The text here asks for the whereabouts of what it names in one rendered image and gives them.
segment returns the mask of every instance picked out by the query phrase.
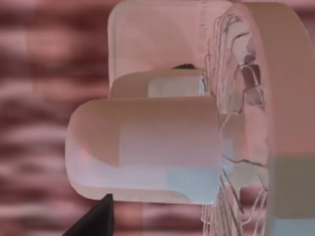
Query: blurred background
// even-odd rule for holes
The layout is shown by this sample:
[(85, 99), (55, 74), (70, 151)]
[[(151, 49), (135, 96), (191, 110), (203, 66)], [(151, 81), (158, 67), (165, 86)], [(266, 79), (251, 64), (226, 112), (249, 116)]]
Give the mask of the blurred background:
[[(60, 236), (95, 204), (69, 185), (64, 138), (73, 110), (107, 95), (118, 2), (0, 0), (0, 236)], [(315, 1), (283, 2), (314, 42)], [(245, 208), (256, 193), (242, 192)], [(116, 203), (115, 217), (115, 236), (202, 235), (199, 206)]]

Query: black pointed object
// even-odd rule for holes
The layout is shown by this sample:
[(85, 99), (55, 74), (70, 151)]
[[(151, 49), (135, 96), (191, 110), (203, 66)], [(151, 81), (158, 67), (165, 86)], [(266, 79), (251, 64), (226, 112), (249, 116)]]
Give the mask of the black pointed object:
[(114, 200), (107, 194), (63, 236), (113, 236)]

